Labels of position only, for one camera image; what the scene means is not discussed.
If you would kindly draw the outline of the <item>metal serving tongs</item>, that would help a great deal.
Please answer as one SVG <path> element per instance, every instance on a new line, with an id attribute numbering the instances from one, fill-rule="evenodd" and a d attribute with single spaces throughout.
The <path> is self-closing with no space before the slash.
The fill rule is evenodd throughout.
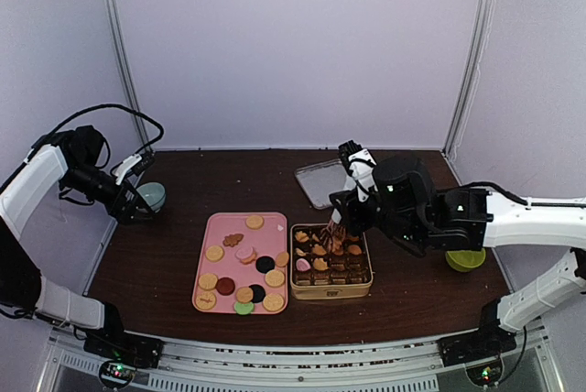
<path id="1" fill-rule="evenodd" d="M 334 210 L 327 225 L 320 232 L 320 241 L 328 253 L 337 253 L 342 249 L 346 229 L 342 225 L 342 216 Z"/>

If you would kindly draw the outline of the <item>swirl butter cookie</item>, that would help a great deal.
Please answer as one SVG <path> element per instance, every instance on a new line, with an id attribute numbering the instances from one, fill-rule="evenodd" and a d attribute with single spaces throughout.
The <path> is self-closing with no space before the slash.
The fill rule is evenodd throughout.
<path id="1" fill-rule="evenodd" d="M 309 236 L 307 233 L 303 232 L 303 231 L 297 231 L 295 233 L 295 239 L 297 242 L 299 243 L 306 243 L 309 240 Z"/>

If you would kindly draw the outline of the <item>small round tan cookie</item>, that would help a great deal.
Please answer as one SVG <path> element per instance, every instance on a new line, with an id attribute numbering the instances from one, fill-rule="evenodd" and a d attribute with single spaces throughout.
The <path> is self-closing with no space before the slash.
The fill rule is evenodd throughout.
<path id="1" fill-rule="evenodd" d="M 236 300 L 239 303 L 249 303 L 253 301 L 254 291 L 250 287 L 240 287 L 235 292 Z"/>

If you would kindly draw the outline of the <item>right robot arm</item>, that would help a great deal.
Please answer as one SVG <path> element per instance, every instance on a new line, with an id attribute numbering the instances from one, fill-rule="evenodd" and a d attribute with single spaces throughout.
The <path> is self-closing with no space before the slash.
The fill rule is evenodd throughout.
<path id="1" fill-rule="evenodd" d="M 411 255 L 427 249 L 481 251 L 510 245 L 561 246 L 562 258 L 523 288 L 483 307 L 470 336 L 488 356 L 536 317 L 585 291 L 585 201 L 519 197 L 488 181 L 436 190 L 420 158 L 377 162 L 368 150 L 343 147 L 347 180 L 330 196 L 333 237 L 375 228 Z"/>

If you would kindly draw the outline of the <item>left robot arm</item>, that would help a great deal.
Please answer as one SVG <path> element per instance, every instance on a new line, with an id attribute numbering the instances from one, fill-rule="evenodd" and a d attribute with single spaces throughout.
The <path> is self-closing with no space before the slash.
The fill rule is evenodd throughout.
<path id="1" fill-rule="evenodd" d="M 86 350 L 145 360 L 160 346 L 125 331 L 115 305 L 85 297 L 64 271 L 84 270 L 101 216 L 121 224 L 155 212 L 130 181 L 152 154 L 137 150 L 111 171 L 100 164 L 103 135 L 93 126 L 42 136 L 1 187 L 1 303 L 10 319 L 38 319 L 86 334 Z"/>

